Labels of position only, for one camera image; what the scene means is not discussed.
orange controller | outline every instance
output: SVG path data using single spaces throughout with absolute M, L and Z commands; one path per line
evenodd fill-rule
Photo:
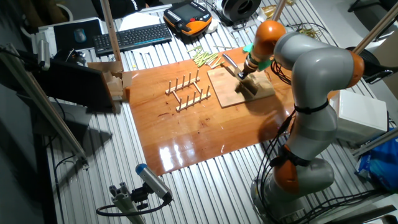
M 195 2 L 183 2 L 166 9 L 163 15 L 173 31 L 197 36 L 210 25 L 211 13 Z

computer mouse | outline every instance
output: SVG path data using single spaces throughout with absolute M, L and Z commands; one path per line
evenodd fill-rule
M 75 41 L 78 43 L 83 43 L 87 40 L 84 29 L 75 29 L 74 35 L 75 35 Z

paper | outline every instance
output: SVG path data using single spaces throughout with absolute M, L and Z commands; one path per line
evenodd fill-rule
M 124 31 L 124 30 L 129 30 L 149 25 L 156 25 L 156 24 L 160 24 L 159 17 L 136 12 L 134 14 L 126 16 L 123 19 L 119 31 Z M 139 49 L 134 49 L 132 51 L 139 52 L 142 54 L 147 54 L 152 49 L 155 49 L 154 46 L 141 47 Z

wire bundle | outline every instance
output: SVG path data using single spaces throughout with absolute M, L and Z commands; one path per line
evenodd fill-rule
M 271 70 L 277 75 L 284 83 L 292 85 L 292 79 L 286 76 L 282 71 L 282 65 L 278 64 L 275 59 L 271 62 Z
M 329 31 L 324 26 L 321 26 L 321 25 L 316 24 L 314 22 L 301 22 L 299 24 L 286 25 L 286 27 L 296 28 L 295 31 L 298 32 L 298 31 L 300 31 L 300 29 L 304 28 L 305 25 L 316 26 L 318 28 L 321 28 L 323 31 L 325 31 L 331 37 L 331 40 L 335 43 L 335 45 L 338 46 L 338 44 L 333 39 L 333 37 L 331 36 Z
M 267 180 L 267 178 L 271 172 L 271 169 L 272 169 L 272 167 L 270 166 L 271 154 L 275 151 L 275 146 L 277 144 L 279 137 L 289 127 L 289 124 L 290 124 L 292 118 L 294 117 L 294 114 L 295 114 L 295 111 L 293 111 L 292 114 L 288 118 L 286 118 L 286 120 L 283 122 L 282 126 L 280 127 L 276 137 L 273 140 L 271 140 L 270 144 L 266 147 L 266 150 L 264 151 L 264 156 L 262 158 L 262 161 L 261 161 L 258 173 L 257 173 L 257 189 L 259 192 L 259 198 L 260 198 L 261 204 L 264 207 L 264 210 L 266 211 L 267 218 L 275 224 L 280 224 L 281 221 L 279 221 L 272 214 L 272 212 L 270 210 L 270 206 L 267 204 L 267 202 L 265 200 L 264 190 L 265 190 L 265 186 L 266 186 L 266 180 Z M 314 218 L 320 216 L 321 214 L 329 211 L 332 208 L 354 205 L 356 203 L 362 202 L 363 200 L 366 200 L 369 197 L 372 197 L 375 195 L 380 195 L 380 194 L 381 194 L 381 192 L 378 190 L 369 190 L 367 192 L 362 192 L 362 193 L 355 194 L 355 195 L 331 198 L 331 199 L 319 204 L 317 207 L 313 208 L 312 210 L 310 210 L 303 217 L 299 218 L 296 221 L 290 222 L 289 224 L 309 223 L 309 221 L 311 221 Z

wooden frame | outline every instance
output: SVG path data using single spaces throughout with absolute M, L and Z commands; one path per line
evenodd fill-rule
M 177 112 L 180 112 L 181 110 L 187 109 L 188 107 L 194 105 L 195 103 L 199 103 L 202 100 L 205 100 L 209 97 L 211 97 L 211 94 L 209 93 L 210 90 L 210 85 L 207 86 L 207 91 L 206 94 L 203 94 L 203 89 L 200 89 L 197 82 L 200 81 L 200 77 L 199 75 L 199 69 L 197 70 L 197 75 L 195 78 L 191 79 L 191 73 L 189 73 L 189 79 L 188 81 L 185 81 L 185 75 L 182 77 L 182 83 L 178 84 L 178 78 L 175 79 L 175 87 L 172 87 L 172 81 L 169 81 L 169 89 L 165 90 L 166 95 L 170 95 L 171 93 L 173 93 L 174 97 L 177 99 L 177 101 L 180 103 L 179 106 L 177 106 L 175 108 L 175 110 Z M 190 85 L 194 85 L 195 88 L 198 90 L 198 92 L 200 93 L 198 97 L 196 97 L 197 92 L 194 91 L 193 92 L 193 99 L 189 100 L 189 95 L 187 96 L 187 102 L 186 103 L 182 103 L 182 98 L 179 98 L 176 91 L 178 90 L 182 90 L 183 88 L 190 86 Z

